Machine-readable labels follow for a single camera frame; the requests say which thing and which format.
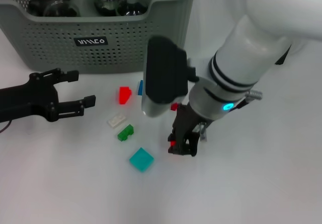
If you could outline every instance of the cable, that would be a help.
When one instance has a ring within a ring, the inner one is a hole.
[[[4,131],[6,131],[6,129],[11,125],[11,122],[12,120],[10,120],[8,124],[2,130],[0,130],[0,133],[3,133]]]

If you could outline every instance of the red block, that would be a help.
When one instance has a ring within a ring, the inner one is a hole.
[[[129,87],[120,87],[119,104],[125,105],[131,96],[132,96],[132,91]]]
[[[179,107],[179,104],[178,103],[174,103],[171,105],[171,111],[176,111]]]

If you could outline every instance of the gray plastic basket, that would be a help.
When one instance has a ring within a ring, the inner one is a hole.
[[[184,46],[193,0],[148,0],[141,16],[98,17],[92,0],[73,0],[83,17],[34,17],[29,0],[0,0],[0,27],[28,67],[56,67],[82,73],[143,70],[151,35],[164,35]],[[76,46],[74,38],[106,36],[108,45]]]

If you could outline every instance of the blue light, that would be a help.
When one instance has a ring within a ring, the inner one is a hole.
[[[223,106],[224,111],[228,111],[233,108],[233,103],[229,103]]]

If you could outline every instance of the teal block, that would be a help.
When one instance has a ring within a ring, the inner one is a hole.
[[[130,163],[139,171],[146,171],[153,163],[154,158],[143,148],[140,148],[131,158]]]
[[[143,95],[143,80],[140,81],[139,91],[137,93],[139,96]]]

